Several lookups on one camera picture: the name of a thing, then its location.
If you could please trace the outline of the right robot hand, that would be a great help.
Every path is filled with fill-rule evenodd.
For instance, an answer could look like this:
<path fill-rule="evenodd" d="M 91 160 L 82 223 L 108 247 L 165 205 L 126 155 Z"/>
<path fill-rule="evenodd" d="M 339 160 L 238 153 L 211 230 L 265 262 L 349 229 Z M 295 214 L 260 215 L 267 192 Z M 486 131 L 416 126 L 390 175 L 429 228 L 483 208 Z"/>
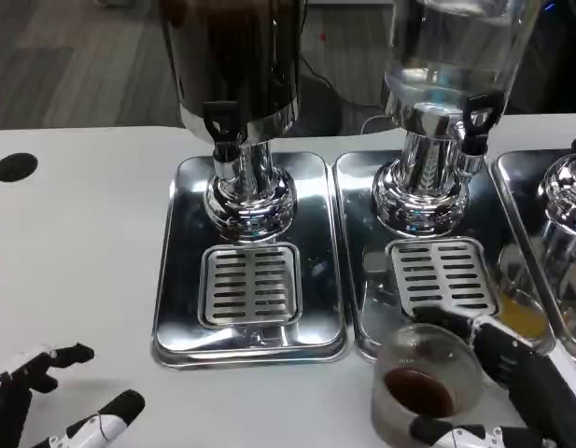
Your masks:
<path fill-rule="evenodd" d="M 495 317 L 464 308 L 421 305 L 413 320 L 460 337 L 526 424 L 488 431 L 416 417 L 409 426 L 415 440 L 429 447 L 576 447 L 576 370 L 567 355 L 554 349 L 544 355 Z"/>

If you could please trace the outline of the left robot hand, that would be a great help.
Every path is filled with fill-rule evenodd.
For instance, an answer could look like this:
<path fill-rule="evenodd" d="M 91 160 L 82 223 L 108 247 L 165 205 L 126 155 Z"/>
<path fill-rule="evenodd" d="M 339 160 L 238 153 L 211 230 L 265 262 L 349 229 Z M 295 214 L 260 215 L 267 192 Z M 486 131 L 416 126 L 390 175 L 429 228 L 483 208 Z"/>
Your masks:
<path fill-rule="evenodd" d="M 34 393 L 48 394 L 59 385 L 51 369 L 85 364 L 94 351 L 82 343 L 61 348 L 36 348 L 0 370 L 0 447 L 18 447 Z M 144 411 L 146 402 L 137 391 L 127 389 L 104 407 L 51 434 L 38 447 L 109 447 Z"/>

